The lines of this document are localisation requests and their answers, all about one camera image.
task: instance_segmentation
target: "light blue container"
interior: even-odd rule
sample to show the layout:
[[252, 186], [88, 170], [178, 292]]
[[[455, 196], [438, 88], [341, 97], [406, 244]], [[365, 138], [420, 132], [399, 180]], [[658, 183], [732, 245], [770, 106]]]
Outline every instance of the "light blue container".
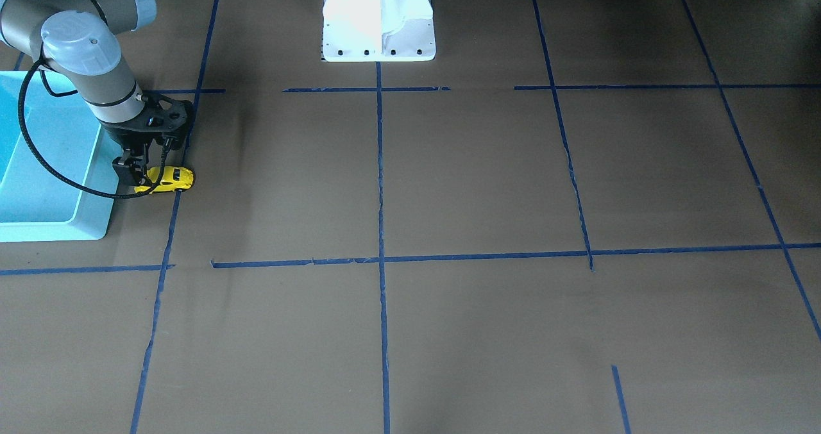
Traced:
[[[47, 74], [55, 92], [74, 87]], [[103, 238], [113, 200], [79, 191], [45, 171], [17, 121], [24, 72], [0, 72], [0, 242]], [[102, 192], [117, 190], [111, 162], [120, 147], [106, 135], [79, 95], [55, 98], [35, 76], [26, 96], [26, 124], [43, 157], [65, 177]]]

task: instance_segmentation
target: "white mounting plate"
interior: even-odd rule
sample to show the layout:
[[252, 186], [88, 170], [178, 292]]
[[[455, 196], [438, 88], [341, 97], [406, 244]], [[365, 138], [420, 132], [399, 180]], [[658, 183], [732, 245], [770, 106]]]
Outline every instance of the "white mounting plate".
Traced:
[[407, 21], [397, 33], [382, 36], [382, 48], [337, 47], [334, 42], [340, 39], [335, 37], [335, 30], [333, 25], [323, 25], [322, 54], [328, 62], [416, 62], [433, 60], [436, 55], [433, 21]]

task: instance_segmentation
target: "black cable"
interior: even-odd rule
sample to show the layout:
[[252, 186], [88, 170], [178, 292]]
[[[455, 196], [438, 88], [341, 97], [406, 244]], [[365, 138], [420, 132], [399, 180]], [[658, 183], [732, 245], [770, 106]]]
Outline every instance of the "black cable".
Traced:
[[65, 97], [77, 94], [77, 90], [68, 90], [67, 92], [53, 92], [51, 86], [49, 85], [49, 78], [46, 78], [46, 71], [40, 70], [40, 78], [43, 80], [43, 86], [49, 92], [50, 95], [54, 97]]
[[165, 172], [165, 159], [168, 157], [168, 151], [170, 150], [170, 147], [168, 147], [167, 145], [162, 146], [162, 156], [159, 165], [159, 175], [157, 177], [156, 182], [153, 182], [148, 189], [142, 192], [136, 192], [135, 194], [108, 194], [108, 192], [100, 192], [98, 190], [94, 190], [93, 188], [87, 188], [86, 186], [80, 185], [80, 183], [76, 183], [73, 180], [63, 176], [62, 174], [60, 174], [59, 171], [53, 169], [52, 165], [49, 165], [49, 163], [46, 162], [46, 160], [37, 150], [37, 147], [35, 147], [35, 143], [31, 141], [31, 136], [29, 136], [29, 128], [26, 126], [26, 92], [28, 92], [29, 90], [29, 84], [31, 83], [31, 79], [35, 75], [35, 72], [37, 71], [37, 69], [40, 68], [40, 66], [44, 64], [45, 59], [41, 58], [31, 66], [31, 69], [29, 69], [29, 71], [26, 73], [26, 77], [23, 77], [23, 84], [20, 86], [20, 96], [17, 98], [17, 119], [18, 121], [20, 121], [20, 133], [22, 133], [23, 139], [24, 141], [26, 141], [26, 145], [29, 146], [29, 150], [31, 151], [33, 156], [35, 156], [37, 161], [41, 165], [43, 165], [43, 168], [45, 168], [46, 171], [49, 171], [49, 173], [51, 173], [54, 177], [66, 183], [67, 185], [70, 185], [73, 188], [78, 188], [83, 192], [88, 192], [89, 194], [97, 195], [98, 197], [136, 198], [144, 197], [148, 194], [151, 194], [157, 188], [157, 186], [159, 186], [159, 183], [162, 180], [162, 175]]

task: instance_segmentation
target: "robotic arm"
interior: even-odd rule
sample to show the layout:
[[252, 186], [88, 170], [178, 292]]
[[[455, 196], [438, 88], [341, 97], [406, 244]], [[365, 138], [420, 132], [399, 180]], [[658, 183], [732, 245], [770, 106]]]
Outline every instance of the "robotic arm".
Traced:
[[0, 0], [0, 40], [35, 60], [28, 79], [37, 69], [68, 77], [123, 148], [112, 163], [120, 182], [151, 190], [166, 173], [149, 173], [149, 146], [161, 145], [165, 158], [182, 147], [194, 119], [190, 101], [140, 89], [115, 37], [152, 23], [156, 13], [155, 0]]

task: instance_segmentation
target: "floor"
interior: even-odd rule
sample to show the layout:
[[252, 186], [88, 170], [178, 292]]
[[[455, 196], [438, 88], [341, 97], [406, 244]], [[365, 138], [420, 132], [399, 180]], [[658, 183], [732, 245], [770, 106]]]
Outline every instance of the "floor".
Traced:
[[196, 185], [3, 245], [0, 432], [821, 432], [821, 0], [158, 3]]

